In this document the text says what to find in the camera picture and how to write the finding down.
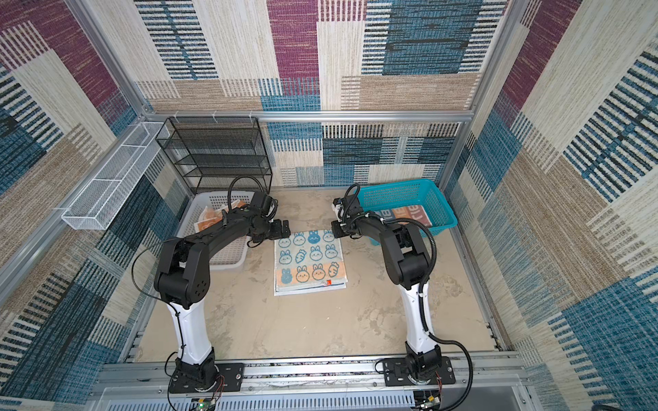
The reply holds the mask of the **rabbit print striped towel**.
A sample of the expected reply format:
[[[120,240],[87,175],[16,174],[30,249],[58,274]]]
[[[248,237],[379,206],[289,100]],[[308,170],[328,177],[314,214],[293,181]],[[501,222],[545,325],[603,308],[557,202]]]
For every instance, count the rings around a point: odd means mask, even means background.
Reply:
[[[394,219],[413,219],[429,228],[433,226],[422,205],[405,205],[404,207],[383,209],[377,213],[386,221],[392,221]]]

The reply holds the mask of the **white plastic laundry basket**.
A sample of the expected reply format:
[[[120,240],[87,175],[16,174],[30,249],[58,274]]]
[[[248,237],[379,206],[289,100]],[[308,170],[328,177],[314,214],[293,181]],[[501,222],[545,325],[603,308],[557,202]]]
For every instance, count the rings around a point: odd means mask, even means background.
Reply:
[[[178,238],[196,236],[195,225],[198,217],[206,207],[219,209],[227,205],[227,191],[202,193],[195,196],[190,203],[188,211],[183,216],[179,228]],[[231,270],[243,265],[248,251],[248,236],[244,235],[243,226],[245,221],[235,227],[225,228],[222,224],[211,229],[208,236],[203,237],[207,241],[209,253],[209,270],[211,272]]]

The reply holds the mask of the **orange bear print towel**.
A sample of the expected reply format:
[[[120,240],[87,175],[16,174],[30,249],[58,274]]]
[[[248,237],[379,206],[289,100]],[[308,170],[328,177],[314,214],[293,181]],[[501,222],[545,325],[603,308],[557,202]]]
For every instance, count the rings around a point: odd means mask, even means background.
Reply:
[[[223,205],[219,208],[205,207],[200,213],[197,222],[194,224],[195,232],[200,233],[214,224],[221,223],[224,219],[224,214],[227,212],[227,205]]]

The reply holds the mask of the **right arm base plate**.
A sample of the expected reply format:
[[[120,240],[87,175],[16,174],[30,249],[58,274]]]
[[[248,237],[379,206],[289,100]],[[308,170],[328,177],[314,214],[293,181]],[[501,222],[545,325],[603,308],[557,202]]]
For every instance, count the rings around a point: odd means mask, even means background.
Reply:
[[[375,363],[375,371],[384,377],[386,386],[456,384],[454,368],[447,356],[442,356],[438,364],[422,370],[413,368],[407,358],[387,357]]]

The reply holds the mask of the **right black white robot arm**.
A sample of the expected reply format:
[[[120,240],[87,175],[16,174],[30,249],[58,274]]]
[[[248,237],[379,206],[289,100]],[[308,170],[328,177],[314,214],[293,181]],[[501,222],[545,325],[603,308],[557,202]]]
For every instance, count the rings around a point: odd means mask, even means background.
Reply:
[[[353,183],[343,196],[333,200],[336,219],[332,221],[332,234],[335,238],[366,236],[380,244],[387,275],[398,287],[403,301],[407,327],[405,371],[411,383],[420,385],[440,378],[442,345],[455,346],[464,354],[468,377],[461,395],[448,405],[438,396],[418,406],[422,410],[456,410],[471,393],[475,367],[464,344],[437,337],[433,332],[426,287],[438,257],[434,236],[428,226],[411,217],[385,219],[364,210],[358,199],[360,191],[361,185]]]

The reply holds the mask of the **aluminium mounting rail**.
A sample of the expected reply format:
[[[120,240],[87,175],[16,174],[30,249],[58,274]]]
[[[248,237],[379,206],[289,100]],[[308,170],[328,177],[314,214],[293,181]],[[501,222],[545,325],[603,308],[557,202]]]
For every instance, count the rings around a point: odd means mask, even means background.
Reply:
[[[466,385],[527,385],[531,379],[516,352],[449,353],[428,377],[411,378],[403,356],[329,356],[265,360],[217,361],[215,371],[232,394],[267,394],[299,390],[411,390],[443,388],[461,391]],[[176,376],[171,362],[123,363],[104,366],[96,378],[92,399],[103,395],[163,396],[197,394],[190,382]]]

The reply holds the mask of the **teal plastic basket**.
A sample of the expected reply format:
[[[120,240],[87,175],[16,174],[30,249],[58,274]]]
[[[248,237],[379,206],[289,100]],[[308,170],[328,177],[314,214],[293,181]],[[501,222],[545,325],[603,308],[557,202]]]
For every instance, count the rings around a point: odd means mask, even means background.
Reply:
[[[358,194],[358,200],[365,212],[375,212],[376,214],[383,209],[421,205],[433,224],[429,228],[433,236],[440,234],[445,229],[452,229],[458,224],[445,196],[435,186],[435,183],[428,179],[385,183],[362,188]]]

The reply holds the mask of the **teal bicycle print towel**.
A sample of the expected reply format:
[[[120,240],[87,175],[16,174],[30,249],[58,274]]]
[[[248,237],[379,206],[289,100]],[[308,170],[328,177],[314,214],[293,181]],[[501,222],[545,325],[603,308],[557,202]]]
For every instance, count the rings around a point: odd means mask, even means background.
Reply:
[[[341,242],[329,229],[291,233],[274,249],[274,294],[301,295],[345,289],[348,283]]]

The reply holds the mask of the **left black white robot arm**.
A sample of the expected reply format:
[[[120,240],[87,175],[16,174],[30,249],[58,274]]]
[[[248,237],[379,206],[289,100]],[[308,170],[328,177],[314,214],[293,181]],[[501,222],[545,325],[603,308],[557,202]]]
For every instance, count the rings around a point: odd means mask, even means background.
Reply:
[[[191,236],[173,237],[162,243],[154,277],[157,294],[153,298],[168,306],[178,340],[178,357],[170,377],[173,392],[208,392],[219,386],[219,368],[204,314],[211,285],[211,258],[245,236],[261,244],[291,235],[289,222],[275,217],[277,200],[261,183],[249,203],[233,207],[233,188],[244,178],[237,176],[231,181],[227,209],[220,222]]]

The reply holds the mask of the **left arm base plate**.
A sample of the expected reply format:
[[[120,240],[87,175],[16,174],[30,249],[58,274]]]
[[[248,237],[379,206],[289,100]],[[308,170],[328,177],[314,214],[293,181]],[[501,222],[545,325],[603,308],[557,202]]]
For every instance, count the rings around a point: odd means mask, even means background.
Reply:
[[[244,363],[190,365],[178,361],[168,386],[169,394],[239,392]]]

